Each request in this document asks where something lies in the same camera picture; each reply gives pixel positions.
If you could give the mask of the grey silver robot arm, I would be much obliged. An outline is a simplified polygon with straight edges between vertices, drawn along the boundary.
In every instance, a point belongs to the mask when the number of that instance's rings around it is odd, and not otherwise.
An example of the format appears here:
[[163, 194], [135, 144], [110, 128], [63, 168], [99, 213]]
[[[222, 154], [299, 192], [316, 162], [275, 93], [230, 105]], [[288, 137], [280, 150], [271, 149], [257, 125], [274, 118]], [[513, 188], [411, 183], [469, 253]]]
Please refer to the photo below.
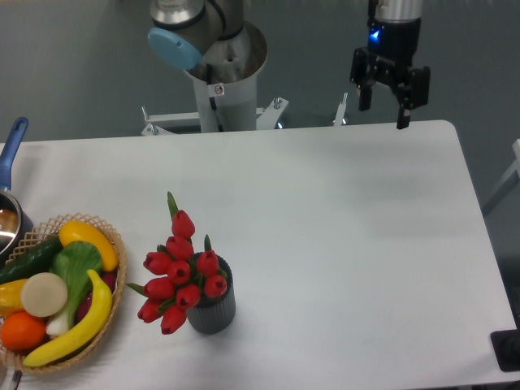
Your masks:
[[[373, 85], [385, 85], [398, 102], [399, 129], [429, 100], [431, 70], [413, 65], [422, 10], [420, 1], [369, 1], [366, 45], [353, 52], [349, 79], [358, 109], [369, 110]], [[149, 47], [192, 80], [203, 132], [280, 128], [287, 100], [276, 97], [265, 109], [257, 106], [267, 42], [245, 20], [242, 1], [153, 1], [149, 13]]]

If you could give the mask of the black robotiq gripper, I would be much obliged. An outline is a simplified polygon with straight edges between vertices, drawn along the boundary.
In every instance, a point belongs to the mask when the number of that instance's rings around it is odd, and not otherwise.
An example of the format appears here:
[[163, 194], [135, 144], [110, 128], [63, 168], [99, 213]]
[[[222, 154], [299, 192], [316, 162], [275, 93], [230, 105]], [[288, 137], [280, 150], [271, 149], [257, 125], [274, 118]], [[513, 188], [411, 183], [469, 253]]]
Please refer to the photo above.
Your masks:
[[358, 110], [371, 108], [372, 86], [377, 75], [387, 75], [392, 78], [391, 90], [399, 106], [396, 128], [407, 128], [411, 111], [425, 106], [429, 99], [431, 69], [412, 68], [421, 19], [372, 19], [368, 27], [367, 46], [354, 51], [350, 71], [350, 80], [357, 86]]

